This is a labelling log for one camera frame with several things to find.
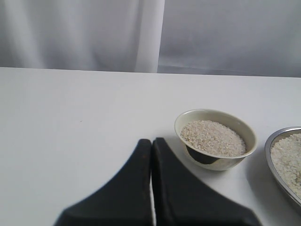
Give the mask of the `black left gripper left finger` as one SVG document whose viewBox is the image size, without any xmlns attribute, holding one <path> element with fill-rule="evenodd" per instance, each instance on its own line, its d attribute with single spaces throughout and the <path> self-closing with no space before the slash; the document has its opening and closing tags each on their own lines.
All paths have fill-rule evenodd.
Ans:
<svg viewBox="0 0 301 226">
<path fill-rule="evenodd" d="M 119 172 L 103 187 L 66 208 L 57 226 L 151 226 L 151 141 L 140 139 Z"/>
</svg>

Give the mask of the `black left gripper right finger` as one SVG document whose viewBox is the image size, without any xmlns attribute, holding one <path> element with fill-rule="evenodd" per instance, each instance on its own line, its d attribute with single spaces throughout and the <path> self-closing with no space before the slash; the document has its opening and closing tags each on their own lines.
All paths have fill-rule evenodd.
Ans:
<svg viewBox="0 0 301 226">
<path fill-rule="evenodd" d="M 260 225 L 249 208 L 193 175 L 161 137 L 152 144 L 151 177 L 158 226 Z"/>
</svg>

